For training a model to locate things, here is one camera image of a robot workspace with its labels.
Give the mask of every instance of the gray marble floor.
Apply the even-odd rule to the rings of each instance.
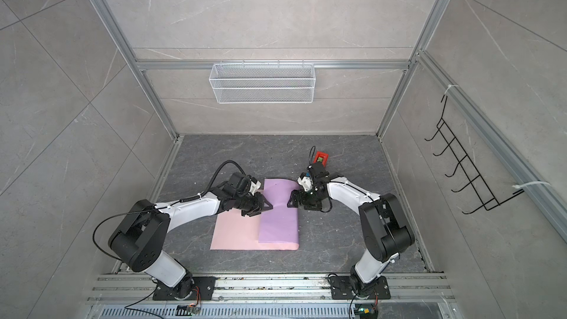
[[[159,197],[170,201],[202,191],[224,160],[246,173],[295,179],[308,165],[309,149],[329,154],[327,170],[377,193],[395,192],[386,159],[374,136],[187,135]],[[225,180],[236,168],[227,165]],[[169,232],[164,250],[196,272],[348,272],[365,246],[358,215],[334,202],[329,213],[299,211],[299,250],[209,250],[216,216],[204,217]],[[424,272],[415,245],[387,271]]]

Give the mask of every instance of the aluminum frame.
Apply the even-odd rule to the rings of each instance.
[[[444,90],[449,85],[456,85],[451,77],[427,53],[419,52],[418,62],[425,68],[433,80]],[[536,169],[522,156],[514,145],[502,134],[492,121],[459,87],[446,91],[452,102],[461,114],[472,125],[478,135],[486,142],[488,147],[506,167],[508,172],[519,184],[529,181],[543,180]],[[529,198],[534,201],[545,218],[555,228],[557,233],[567,242],[567,208],[565,202],[549,185],[536,184],[524,188]]]
[[[423,241],[423,236],[421,235],[420,229],[417,226],[416,218],[413,215],[412,209],[409,207],[408,198],[406,197],[404,189],[401,187],[400,179],[397,177],[397,173],[393,168],[393,162],[392,159],[390,158],[390,154],[388,153],[388,150],[386,149],[386,146],[382,141],[379,141],[379,144],[380,144],[380,149],[382,149],[382,152],[386,157],[386,164],[388,165],[388,170],[390,171],[390,175],[392,175],[394,188],[396,189],[401,207],[404,210],[404,213],[407,216],[409,224],[411,225],[413,229],[413,233],[416,237],[417,247],[421,253],[421,258],[423,259],[423,262],[425,262],[425,268],[429,272],[436,272],[435,265],[431,260],[431,256],[429,255],[427,246]]]
[[[171,143],[166,157],[163,160],[162,166],[159,169],[158,176],[155,178],[150,192],[148,192],[148,201],[152,203],[158,202],[159,194],[162,192],[163,185],[166,183],[167,176],[170,174],[170,170],[174,164],[177,152],[179,152],[179,148],[181,147],[181,143],[183,142],[183,137],[184,136],[180,136],[176,140],[174,140],[173,143]]]
[[[112,40],[124,57],[124,60],[126,61],[128,67],[132,71],[132,74],[134,74],[134,77],[140,84],[140,87],[142,87],[142,90],[146,94],[148,100],[150,100],[150,103],[154,107],[155,112],[158,114],[158,117],[162,121],[167,132],[170,134],[170,137],[175,140],[179,136],[179,133],[175,130],[175,126],[173,122],[171,122],[171,118],[167,114],[166,109],[163,107],[159,96],[155,93],[149,79],[136,66],[136,58],[134,56],[131,45],[126,40],[126,37],[117,24],[117,20],[116,18],[114,18],[114,15],[112,15],[107,2],[105,0],[90,1],[92,3],[92,6],[95,8],[96,13],[99,15],[104,26],[106,27],[108,33],[110,34],[110,37],[112,37]]]
[[[215,276],[215,290],[210,302],[246,303],[325,303],[333,300],[328,273],[297,274],[198,274]],[[443,273],[384,273],[392,298],[381,302],[456,302]],[[129,304],[144,298],[155,288],[147,274],[122,271],[115,275],[99,275],[87,295],[86,304]],[[357,302],[373,302],[361,299]],[[165,301],[148,302],[163,304]],[[188,304],[193,301],[176,301]]]
[[[404,96],[409,81],[412,79],[413,73],[415,72],[416,59],[417,56],[419,55],[419,52],[427,48],[429,41],[431,41],[431,38],[433,37],[433,34],[435,33],[437,26],[439,25],[441,17],[443,16],[443,13],[447,9],[447,6],[450,1],[451,0],[435,0],[435,3],[431,8],[431,12],[427,17],[427,20],[425,21],[425,25],[423,26],[421,34],[417,39],[417,43],[413,48],[412,55],[410,56],[409,59],[410,62],[409,69],[407,72],[405,72],[402,75],[400,79],[400,83],[398,83],[396,90],[393,93],[392,99],[390,100],[390,104],[388,105],[388,108],[384,113],[384,117],[382,117],[382,121],[378,126],[378,131],[376,131],[376,135],[379,138],[382,138],[384,136],[384,133],[386,133],[386,129],[388,128],[390,122],[392,121],[393,114],[396,111],[398,105],[400,104],[401,98]]]
[[[408,61],[401,59],[376,60],[138,60],[136,65],[141,70],[152,69],[211,69],[216,63],[305,63],[313,64],[316,69],[407,69]]]

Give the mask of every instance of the metal grate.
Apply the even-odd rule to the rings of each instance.
[[[219,103],[313,102],[315,67],[307,63],[218,63],[209,81]]]
[[[136,305],[137,309],[161,315],[167,319],[188,318],[176,315],[177,304],[145,304]],[[347,318],[347,303],[305,303],[305,304],[205,304],[200,313],[191,315],[202,319],[213,318]],[[128,319],[140,317],[156,317],[154,315],[124,309],[121,305],[107,304],[99,319]]]

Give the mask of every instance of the enclosure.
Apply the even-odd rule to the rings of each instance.
[[[566,3],[0,0],[0,316],[137,317],[155,285],[96,249],[102,220],[228,159],[296,180],[315,145],[415,233],[379,318],[564,317]],[[298,221],[298,250],[210,250],[216,216],[171,231],[164,251],[217,278],[195,316],[350,317],[327,274],[365,251],[359,216]]]

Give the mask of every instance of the vent grille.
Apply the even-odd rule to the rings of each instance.
[[[137,305],[137,309],[143,309],[157,315],[173,318],[188,318],[187,315],[175,315],[176,304],[165,305]],[[320,303],[320,304],[209,304],[200,313],[190,315],[202,319],[213,318],[348,318],[348,306],[345,303]],[[100,319],[127,319],[127,318],[156,317],[149,313],[124,309],[119,305],[107,304],[102,311]]]

